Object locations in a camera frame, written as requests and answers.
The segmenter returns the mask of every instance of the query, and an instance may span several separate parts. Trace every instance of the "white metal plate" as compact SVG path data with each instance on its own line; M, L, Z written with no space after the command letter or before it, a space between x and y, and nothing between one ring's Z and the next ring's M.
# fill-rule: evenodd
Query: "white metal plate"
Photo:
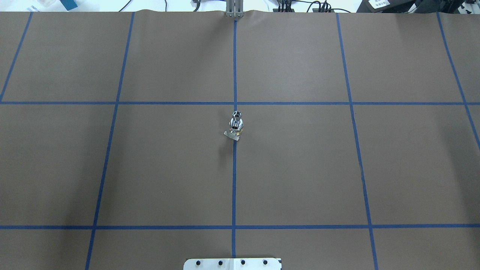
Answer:
M183 270L281 270L280 258L188 259Z

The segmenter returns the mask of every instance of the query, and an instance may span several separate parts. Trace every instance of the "white sticker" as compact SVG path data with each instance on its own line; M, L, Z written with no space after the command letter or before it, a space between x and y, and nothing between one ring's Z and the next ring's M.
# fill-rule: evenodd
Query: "white sticker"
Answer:
M388 0L368 0L368 3L370 3L374 9L386 7L390 4Z

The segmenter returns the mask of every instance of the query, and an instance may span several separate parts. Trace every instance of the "horizontal blue line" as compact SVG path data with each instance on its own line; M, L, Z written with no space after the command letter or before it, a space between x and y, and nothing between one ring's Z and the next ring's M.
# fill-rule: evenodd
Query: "horizontal blue line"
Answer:
M192 226L97 226L97 230L230 230L230 225L192 225Z
M0 230L91 230L92 226L0 225Z
M234 105L234 102L221 101L1 101L5 105ZM238 105L349 105L342 101L319 102L237 102ZM353 105L464 105L463 102L353 102ZM480 105L480 102L470 102L468 105Z
M186 226L97 226L97 230L313 230L313 229L408 229L408 228L480 228L480 224L373 224L365 225L186 225ZM93 226L0 225L0 230L91 230Z
M374 229L407 229L407 228L480 228L480 224L383 224L372 225Z

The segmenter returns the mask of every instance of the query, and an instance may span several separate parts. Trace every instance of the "gray metal bracket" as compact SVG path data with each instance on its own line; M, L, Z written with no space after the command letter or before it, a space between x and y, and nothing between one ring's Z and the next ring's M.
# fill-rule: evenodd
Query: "gray metal bracket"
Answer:
M227 0L226 15L229 18L243 17L243 0Z

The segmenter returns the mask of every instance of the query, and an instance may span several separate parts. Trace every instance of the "chrome connector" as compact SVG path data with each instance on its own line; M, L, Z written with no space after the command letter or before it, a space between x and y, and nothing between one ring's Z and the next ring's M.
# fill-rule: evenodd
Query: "chrome connector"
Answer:
M230 129L226 130L223 135L229 137L232 140L238 141L242 132L243 120L241 119L241 112L236 110L232 113L232 119L230 120Z

